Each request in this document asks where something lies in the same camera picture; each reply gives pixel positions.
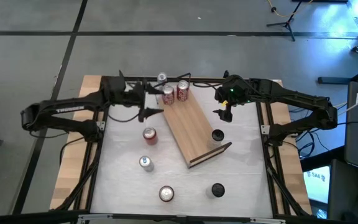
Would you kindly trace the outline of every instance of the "wooden board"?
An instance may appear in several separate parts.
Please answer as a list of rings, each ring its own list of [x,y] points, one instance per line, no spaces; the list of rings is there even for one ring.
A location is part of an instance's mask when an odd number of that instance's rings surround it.
[[[85,96],[89,93],[99,90],[99,84],[101,80],[101,75],[85,75],[83,83],[80,90],[80,96]],[[288,112],[288,106],[283,103],[273,103],[272,113],[274,122],[277,124],[287,124],[291,122],[290,113]],[[264,116],[265,124],[268,124],[266,109],[264,104],[262,104],[262,113]],[[92,119],[92,113],[87,111],[75,112],[75,119],[85,120]],[[68,137],[68,141],[75,139],[76,136]],[[286,141],[295,143],[293,138],[286,138]],[[53,193],[52,201],[50,208],[56,208],[59,206],[64,199],[70,194],[74,189],[75,185],[78,183],[80,178],[80,172],[82,167],[82,162],[85,155],[85,142],[78,142],[71,145],[71,147],[66,148],[66,151],[63,155],[62,166],[60,167],[59,174],[57,177],[57,182],[55,186],[55,191]],[[298,151],[291,145],[284,144],[279,147],[281,162],[283,167],[285,185],[288,190],[291,192],[295,200],[301,205],[301,207],[311,214],[311,207],[309,203],[308,194],[306,192],[305,181],[303,180],[303,172],[298,156]],[[281,193],[276,186],[276,198],[278,211],[280,214],[283,214],[283,204],[281,200]]]
[[[213,129],[190,89],[188,94],[186,101],[175,99],[172,105],[165,105],[160,98],[159,105],[164,109],[164,117],[190,168],[222,153],[227,147],[208,148]]]

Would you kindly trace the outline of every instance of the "desk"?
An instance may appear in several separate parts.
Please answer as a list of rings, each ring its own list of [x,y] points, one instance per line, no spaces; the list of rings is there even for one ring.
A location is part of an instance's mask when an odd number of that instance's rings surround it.
[[[81,86],[79,97],[86,96],[89,93],[99,90],[101,76],[100,75],[86,75],[83,79],[83,84]],[[265,107],[262,105],[262,111],[264,112],[264,121],[267,122],[267,114],[265,112]],[[290,115],[288,112],[287,105],[281,103],[272,104],[273,119],[275,123],[285,124],[290,122]],[[86,119],[92,119],[93,113],[90,111],[77,111],[74,114],[73,119],[83,121]],[[68,141],[72,141],[81,137],[79,133],[70,133],[68,136]],[[295,143],[293,138],[287,138],[286,141]],[[92,145],[90,150],[91,160],[96,150],[96,144]],[[291,146],[284,144],[279,148],[281,155],[281,162],[283,168],[283,174],[285,178],[285,183],[295,200],[302,206],[302,208],[311,213],[309,199],[306,193],[305,182],[303,180],[303,173],[298,157],[297,150]],[[78,182],[78,179],[83,168],[83,161],[86,153],[86,142],[78,141],[74,144],[71,144],[66,147],[62,164],[59,170],[57,177],[57,182],[55,185],[55,190],[53,193],[52,201],[50,208],[56,208],[59,206],[64,199],[70,194],[75,185]],[[87,206],[87,194],[89,189],[89,181],[85,185],[82,192],[82,200],[79,203],[79,208],[86,208]],[[277,198],[277,205],[279,213],[283,213],[283,205],[281,200],[281,193],[276,186],[275,194]]]

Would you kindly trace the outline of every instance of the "wooden ramp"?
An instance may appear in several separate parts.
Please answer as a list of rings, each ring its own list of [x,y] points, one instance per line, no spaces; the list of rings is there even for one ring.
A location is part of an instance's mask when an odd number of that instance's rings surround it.
[[[224,152],[232,144],[207,147],[213,129],[190,90],[184,102],[176,97],[172,105],[165,105],[161,98],[158,102],[189,168]]]

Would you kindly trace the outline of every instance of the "red soda can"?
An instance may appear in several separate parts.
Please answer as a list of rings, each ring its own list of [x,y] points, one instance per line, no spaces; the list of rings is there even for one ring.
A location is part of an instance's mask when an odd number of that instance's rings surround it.
[[[164,95],[162,95],[162,101],[166,105],[171,105],[175,99],[175,92],[173,91],[172,86],[166,85],[162,88],[162,91],[164,92]]]
[[[177,85],[177,97],[179,101],[186,101],[189,97],[189,83],[182,80]]]
[[[143,138],[149,146],[153,146],[157,143],[157,132],[154,128],[145,128],[143,131]]]

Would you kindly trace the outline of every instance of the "gray floor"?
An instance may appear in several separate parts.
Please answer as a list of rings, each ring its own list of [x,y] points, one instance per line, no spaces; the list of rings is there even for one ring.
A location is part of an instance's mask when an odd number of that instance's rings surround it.
[[[296,3],[273,1],[281,14]],[[0,30],[71,31],[80,0],[27,2],[0,0]],[[82,31],[164,30],[270,32],[266,23],[285,18],[270,12],[267,1],[241,0],[93,0]],[[349,4],[302,4],[296,32],[358,33],[358,0]],[[34,139],[20,125],[20,110],[50,98],[69,37],[0,37],[0,215],[10,212]],[[346,101],[347,87],[319,85],[319,76],[358,73],[354,39],[297,37],[77,37],[59,99],[78,96],[83,75],[221,77],[225,70],[243,77],[281,79],[285,87]],[[293,119],[305,113],[292,114]],[[320,134],[328,148],[344,142],[344,126]],[[46,140],[24,212],[47,211],[58,172],[58,153],[66,137]],[[304,138],[302,146],[310,140]],[[316,143],[313,154],[325,149]]]

